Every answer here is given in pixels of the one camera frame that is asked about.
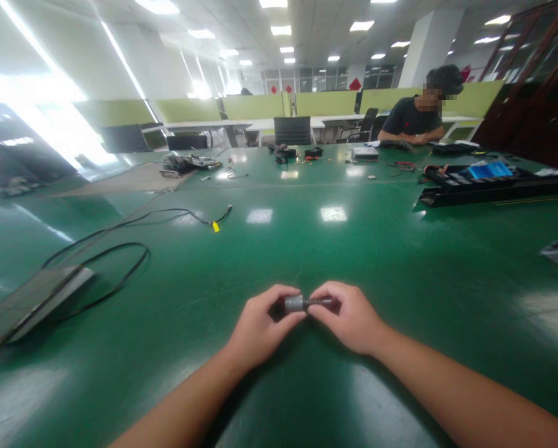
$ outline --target dark hair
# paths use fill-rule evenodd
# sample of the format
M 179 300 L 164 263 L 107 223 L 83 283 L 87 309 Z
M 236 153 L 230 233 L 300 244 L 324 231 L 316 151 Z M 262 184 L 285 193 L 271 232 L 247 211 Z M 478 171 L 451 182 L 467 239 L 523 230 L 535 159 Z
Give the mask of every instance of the dark hair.
M 463 76 L 456 65 L 443 65 L 426 76 L 426 87 L 438 89 L 443 96 L 459 95 L 463 91 Z

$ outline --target black t-shirt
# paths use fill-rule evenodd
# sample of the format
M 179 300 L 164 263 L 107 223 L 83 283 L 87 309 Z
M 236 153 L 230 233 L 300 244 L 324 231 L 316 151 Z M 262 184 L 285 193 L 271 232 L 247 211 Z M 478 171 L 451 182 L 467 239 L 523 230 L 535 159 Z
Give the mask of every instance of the black t-shirt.
M 383 126 L 384 132 L 394 135 L 420 135 L 442 126 L 438 112 L 420 112 L 416 108 L 415 97 L 399 100 Z

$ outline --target green partition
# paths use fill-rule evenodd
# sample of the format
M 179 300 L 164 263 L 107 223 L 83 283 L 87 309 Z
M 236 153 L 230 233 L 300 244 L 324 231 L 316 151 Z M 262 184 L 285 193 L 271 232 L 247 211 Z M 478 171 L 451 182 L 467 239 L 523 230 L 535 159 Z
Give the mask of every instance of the green partition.
M 74 105 L 93 128 L 154 121 L 142 100 L 82 101 Z
M 284 116 L 291 116 L 291 94 L 287 92 L 282 92 L 283 97 L 283 113 Z
M 456 100 L 445 101 L 443 114 L 484 117 L 504 84 L 504 81 L 466 84 Z M 369 108 L 391 110 L 401 98 L 420 93 L 418 88 L 364 90 L 360 111 L 363 113 Z
M 355 91 L 298 93 L 298 116 L 351 115 L 355 110 Z
M 209 100 L 199 100 L 196 98 L 155 100 L 155 104 L 162 113 L 165 123 L 218 121 L 221 119 L 218 104 L 213 98 Z
M 401 98 L 418 95 L 421 92 L 418 88 L 364 90 L 360 113 L 366 113 L 370 108 L 381 111 L 391 110 Z
M 456 100 L 445 101 L 443 114 L 484 117 L 503 85 L 504 80 L 466 84 Z
M 235 95 L 223 98 L 229 119 L 258 119 L 285 116 L 282 95 Z

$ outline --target green workbench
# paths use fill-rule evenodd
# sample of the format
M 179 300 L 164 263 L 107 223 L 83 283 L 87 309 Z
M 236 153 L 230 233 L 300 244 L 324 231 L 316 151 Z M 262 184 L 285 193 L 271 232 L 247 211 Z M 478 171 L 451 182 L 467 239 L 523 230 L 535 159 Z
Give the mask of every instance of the green workbench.
M 233 205 L 219 233 L 179 213 L 154 215 L 70 261 L 127 241 L 152 250 L 104 304 L 0 349 L 0 447 L 111 442 L 225 344 L 247 298 L 277 282 L 310 294 L 329 279 L 360 286 L 393 327 L 558 416 L 558 266 L 538 255 L 558 240 L 558 197 L 429 209 L 417 203 L 420 173 L 345 164 L 347 149 L 325 146 L 322 160 L 288 167 L 266 148 L 229 149 L 220 159 L 248 177 L 197 172 L 174 193 L 0 201 L 0 300 L 95 230 L 172 207 L 211 220 Z M 428 148 L 384 149 L 381 159 L 476 160 Z M 130 248 L 93 265 L 98 280 L 75 305 L 139 255 Z M 207 439 L 215 444 L 453 445 L 392 374 L 313 320 L 231 396 Z

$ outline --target metal cylinder part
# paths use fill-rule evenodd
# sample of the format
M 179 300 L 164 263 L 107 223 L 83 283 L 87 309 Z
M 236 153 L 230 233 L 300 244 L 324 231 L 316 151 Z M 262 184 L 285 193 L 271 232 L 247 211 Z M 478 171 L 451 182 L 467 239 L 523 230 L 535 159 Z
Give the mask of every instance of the metal cylinder part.
M 285 314 L 304 311 L 304 297 L 299 296 L 285 297 Z

